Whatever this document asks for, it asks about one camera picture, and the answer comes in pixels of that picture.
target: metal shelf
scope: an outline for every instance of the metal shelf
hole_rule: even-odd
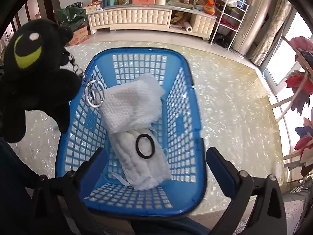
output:
[[[214,32],[214,34],[213,34],[213,36],[212,36],[211,45],[213,44],[213,40],[214,40],[214,37],[215,37],[215,35],[216,35],[216,33],[217,33],[217,30],[218,30],[219,26],[223,26],[223,27],[226,27],[226,28],[228,28],[228,29],[230,29],[230,30],[232,30],[232,31],[235,32],[234,37],[233,37],[232,41],[230,42],[229,47],[228,47],[228,49],[227,49],[227,50],[229,50],[230,47],[232,46],[233,42],[234,42],[234,39],[235,39],[236,36],[237,36],[237,33],[238,33],[238,31],[239,31],[239,29],[240,29],[240,27],[241,27],[242,21],[244,21],[244,18],[245,18],[245,15],[246,15],[247,11],[248,11],[249,5],[246,4],[246,3],[244,3],[244,2],[242,2],[242,1],[239,1],[239,2],[241,2],[242,4],[246,5],[246,7],[247,7],[246,10],[243,10],[242,8],[239,8],[238,6],[235,7],[235,8],[237,8],[237,9],[239,9],[239,10],[241,10],[241,11],[244,12],[244,15],[242,16],[242,18],[241,18],[241,20],[240,20],[240,19],[237,19],[237,18],[235,18],[235,17],[233,17],[233,16],[230,16],[229,14],[225,13],[225,8],[226,8],[227,1],[228,1],[228,0],[226,0],[226,1],[224,1],[224,0],[215,0],[215,3],[216,3],[216,1],[222,1],[222,2],[224,3],[224,6],[223,6],[223,10],[222,10],[222,11],[219,10],[218,8],[216,8],[216,10],[221,13],[221,16],[220,16],[220,18],[219,18],[218,20],[216,20],[217,26],[216,26],[215,32]],[[228,17],[231,17],[231,18],[233,18],[233,19],[235,19],[235,20],[237,20],[237,21],[240,22],[240,24],[239,24],[237,30],[232,29],[231,27],[226,26],[226,25],[223,25],[223,24],[221,23],[222,17],[223,17],[224,15],[226,15],[226,16],[228,16]]]
[[[227,14],[227,13],[225,13],[225,12],[224,12],[224,14],[227,15],[227,16],[229,16],[229,17],[231,17],[231,18],[233,18],[233,19],[235,19],[235,20],[237,20],[237,21],[239,21],[239,22],[241,22],[240,19],[237,19],[237,18],[235,18],[235,17],[233,17],[233,16],[230,16],[229,14]]]
[[[233,29],[233,28],[231,28],[231,27],[229,27],[229,26],[223,25],[222,23],[220,23],[219,25],[220,25],[220,26],[223,26],[223,27],[226,27],[226,28],[228,28],[228,29],[230,29],[230,30],[233,30],[234,32],[238,32],[238,30],[235,30],[235,29]]]
[[[248,10],[248,7],[249,7],[248,4],[246,4],[246,3],[242,2],[242,1],[238,1],[238,2],[241,2],[241,3],[243,3],[244,5],[246,5],[246,6],[247,6],[247,10]],[[244,9],[242,9],[242,8],[240,8],[240,7],[238,7],[238,6],[236,6],[236,7],[234,7],[234,8],[239,9],[239,10],[241,10],[241,11],[243,11],[243,12],[247,12],[247,10],[245,11]]]

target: white cabinet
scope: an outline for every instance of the white cabinet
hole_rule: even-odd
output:
[[[172,11],[191,13],[190,25],[193,32],[170,28]],[[125,5],[106,8],[102,11],[88,13],[91,34],[98,29],[146,29],[195,35],[209,38],[216,17],[203,12],[166,5]]]

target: pink box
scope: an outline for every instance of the pink box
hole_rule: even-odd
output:
[[[133,4],[155,4],[155,0],[133,0]]]

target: blue plastic basket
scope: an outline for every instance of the blue plastic basket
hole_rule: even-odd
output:
[[[111,175],[116,172],[125,178],[101,115],[85,102],[82,87],[70,104],[70,127],[61,136],[55,170],[56,177],[62,177],[69,170],[77,170],[99,147],[107,150],[108,162],[103,164],[102,175],[90,196],[84,198],[91,210],[128,217],[173,217],[191,212],[204,196],[207,179],[200,114],[186,59],[168,49],[113,48],[97,54],[86,69],[87,76],[101,80],[105,88],[148,72],[166,91],[162,118],[153,127],[161,146],[168,149],[171,180],[138,191],[123,186]]]

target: black o-ring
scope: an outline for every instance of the black o-ring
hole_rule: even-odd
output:
[[[139,143],[139,140],[140,140],[141,138],[147,138],[148,140],[150,140],[151,147],[152,147],[152,153],[151,153],[151,155],[146,156],[146,155],[143,155],[143,154],[140,152],[140,150],[139,150],[139,148],[138,148],[138,143]],[[150,159],[150,158],[154,155],[154,153],[155,153],[154,141],[153,141],[153,139],[151,138],[151,136],[150,136],[149,134],[142,133],[142,134],[140,134],[140,135],[138,136],[138,138],[136,139],[136,151],[137,151],[137,154],[138,154],[141,158],[143,158],[143,159]]]

